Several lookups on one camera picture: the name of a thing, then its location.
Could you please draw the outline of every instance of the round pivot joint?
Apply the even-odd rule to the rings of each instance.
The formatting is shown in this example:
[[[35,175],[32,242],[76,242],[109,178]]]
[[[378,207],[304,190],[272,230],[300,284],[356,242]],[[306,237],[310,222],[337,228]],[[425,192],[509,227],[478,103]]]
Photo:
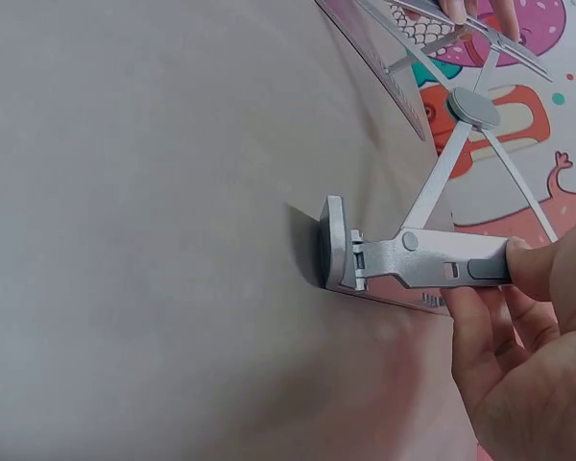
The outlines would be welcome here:
[[[501,123],[499,111],[492,101],[467,88],[457,87],[450,91],[448,108],[459,120],[483,130],[492,130]]]

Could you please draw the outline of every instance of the green dot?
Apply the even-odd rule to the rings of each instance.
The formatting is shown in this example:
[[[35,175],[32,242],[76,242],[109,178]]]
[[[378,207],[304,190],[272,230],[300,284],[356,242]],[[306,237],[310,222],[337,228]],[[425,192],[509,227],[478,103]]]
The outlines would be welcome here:
[[[565,96],[563,96],[561,93],[553,94],[553,103],[555,103],[557,106],[564,104],[565,103]]]

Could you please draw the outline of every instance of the metal screw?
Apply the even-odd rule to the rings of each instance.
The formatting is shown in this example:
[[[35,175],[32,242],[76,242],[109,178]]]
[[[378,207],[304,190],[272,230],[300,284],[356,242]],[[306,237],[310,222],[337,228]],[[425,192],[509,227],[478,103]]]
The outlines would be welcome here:
[[[403,246],[408,252],[414,252],[419,247],[419,240],[412,232],[405,232],[401,237]]]

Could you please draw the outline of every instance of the adjustable arm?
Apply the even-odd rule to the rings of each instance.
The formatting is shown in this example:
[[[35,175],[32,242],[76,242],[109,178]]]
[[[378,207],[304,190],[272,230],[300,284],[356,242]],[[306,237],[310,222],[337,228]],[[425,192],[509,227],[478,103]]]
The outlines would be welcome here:
[[[487,56],[487,60],[484,62],[484,65],[482,66],[480,75],[478,75],[478,81],[476,82],[476,85],[473,88],[473,91],[475,93],[487,96],[487,93],[489,92],[489,80],[491,79],[492,72],[497,67],[498,61],[499,61],[499,52],[491,49],[489,55]]]
[[[544,211],[541,209],[540,203],[538,202],[536,197],[534,197],[533,192],[531,191],[529,185],[527,185],[527,182],[524,180],[524,178],[516,168],[516,165],[514,165],[514,163],[510,160],[510,156],[508,155],[506,150],[503,148],[497,137],[492,132],[484,129],[480,131],[482,132],[484,137],[486,137],[488,141],[491,143],[492,148],[497,153],[497,156],[503,163],[503,166],[506,167],[506,170],[508,170],[508,173],[510,173],[510,176],[512,176],[512,179],[515,181],[516,185],[520,189],[520,192],[522,193],[523,197],[527,200],[527,203],[529,204],[531,209],[534,210],[534,213],[536,213],[538,221],[540,221],[540,225],[546,232],[548,239],[551,242],[556,242],[558,237],[555,231],[553,230],[550,221],[548,221],[548,218],[544,214]]]
[[[452,169],[456,165],[461,150],[468,140],[471,125],[464,121],[457,122],[450,139],[446,142],[444,150],[440,154],[433,170],[429,174],[426,183],[420,190],[420,194],[412,205],[402,227],[422,229],[426,224],[433,208],[440,200],[445,184],[450,178]]]
[[[443,85],[448,91],[454,88],[454,84],[438,69],[438,67],[431,62],[431,60],[421,51],[421,49],[410,41],[405,34],[395,25],[395,23],[386,17],[378,8],[369,3],[367,0],[355,0],[377,23],[382,26],[389,34],[394,36],[401,45],[403,45],[409,53],[411,53],[420,63],[426,67],[426,70],[431,72],[433,77]]]
[[[435,41],[432,41],[431,43],[427,43],[426,45],[424,45],[422,48],[420,48],[420,50],[422,51],[422,53],[426,56],[426,55],[430,55],[433,52],[436,52],[438,50],[441,50],[442,48],[445,48],[446,46],[451,45],[452,43],[454,43],[455,41],[457,41],[459,39],[459,37],[461,35],[463,35],[465,33],[465,29],[462,27],[455,27],[455,29],[450,32],[449,34],[446,34],[445,36],[442,36],[440,38],[438,38]],[[405,58],[401,58],[399,61],[395,62],[392,65],[389,65],[386,68],[386,73],[389,75],[394,74],[395,72],[398,72],[399,70],[407,67],[408,65],[412,65],[414,62],[417,62],[418,59],[408,53],[408,55]]]

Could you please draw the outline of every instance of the person's hand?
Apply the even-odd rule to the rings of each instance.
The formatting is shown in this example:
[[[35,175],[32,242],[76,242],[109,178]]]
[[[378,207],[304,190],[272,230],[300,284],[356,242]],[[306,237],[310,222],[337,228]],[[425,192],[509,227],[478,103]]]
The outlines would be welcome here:
[[[478,0],[438,0],[440,7],[457,25],[465,24],[468,14],[472,17],[478,17]],[[516,9],[514,0],[490,0],[492,10],[497,17],[501,32],[510,40],[520,40],[520,29],[518,28],[518,19],[516,18]],[[419,15],[416,12],[406,12],[412,20],[418,20]]]
[[[507,257],[516,286],[444,291],[452,375],[495,461],[576,461],[576,227],[537,250],[513,239]]]

